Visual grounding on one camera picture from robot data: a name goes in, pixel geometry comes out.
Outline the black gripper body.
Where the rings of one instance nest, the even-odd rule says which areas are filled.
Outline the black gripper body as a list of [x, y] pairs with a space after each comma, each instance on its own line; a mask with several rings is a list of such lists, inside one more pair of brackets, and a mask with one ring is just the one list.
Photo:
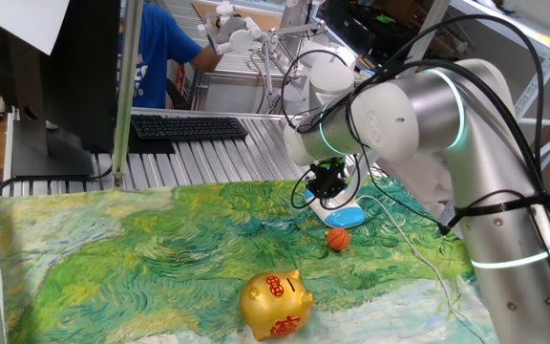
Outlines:
[[315, 167], [311, 172], [314, 176], [307, 179], [306, 188], [315, 197], [335, 197], [348, 187], [339, 170]]

